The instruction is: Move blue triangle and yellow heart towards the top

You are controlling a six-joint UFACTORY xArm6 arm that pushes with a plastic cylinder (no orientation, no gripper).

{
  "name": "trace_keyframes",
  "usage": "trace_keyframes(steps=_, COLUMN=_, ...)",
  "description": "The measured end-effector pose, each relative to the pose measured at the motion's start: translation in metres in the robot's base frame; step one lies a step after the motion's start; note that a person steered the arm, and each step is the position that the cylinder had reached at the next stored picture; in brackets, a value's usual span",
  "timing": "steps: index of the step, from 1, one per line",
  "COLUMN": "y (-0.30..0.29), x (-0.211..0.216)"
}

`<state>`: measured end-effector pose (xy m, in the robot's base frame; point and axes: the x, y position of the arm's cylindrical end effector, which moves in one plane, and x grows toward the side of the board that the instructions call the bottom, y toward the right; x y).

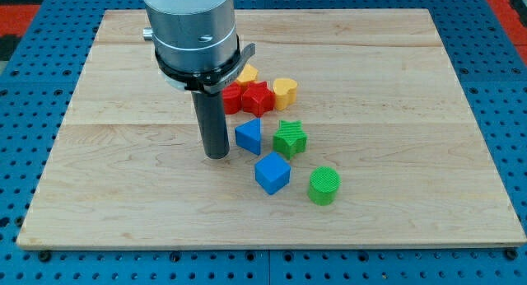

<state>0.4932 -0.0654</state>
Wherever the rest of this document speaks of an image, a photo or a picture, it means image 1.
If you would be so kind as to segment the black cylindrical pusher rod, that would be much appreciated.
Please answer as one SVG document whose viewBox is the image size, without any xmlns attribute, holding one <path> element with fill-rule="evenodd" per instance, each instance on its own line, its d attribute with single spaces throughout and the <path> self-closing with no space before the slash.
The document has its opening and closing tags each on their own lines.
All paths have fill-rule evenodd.
<svg viewBox="0 0 527 285">
<path fill-rule="evenodd" d="M 203 149 L 207 157 L 221 159 L 230 151 L 222 94 L 192 93 Z"/>
</svg>

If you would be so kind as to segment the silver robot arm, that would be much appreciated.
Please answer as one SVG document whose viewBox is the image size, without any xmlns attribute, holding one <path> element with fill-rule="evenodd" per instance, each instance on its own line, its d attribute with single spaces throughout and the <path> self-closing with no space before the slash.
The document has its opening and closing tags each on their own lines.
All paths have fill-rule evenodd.
<svg viewBox="0 0 527 285">
<path fill-rule="evenodd" d="M 171 84 L 192 92 L 207 157 L 230 150 L 222 94 L 205 86 L 230 84 L 223 77 L 240 62 L 233 0 L 143 0 L 161 71 Z"/>
</svg>

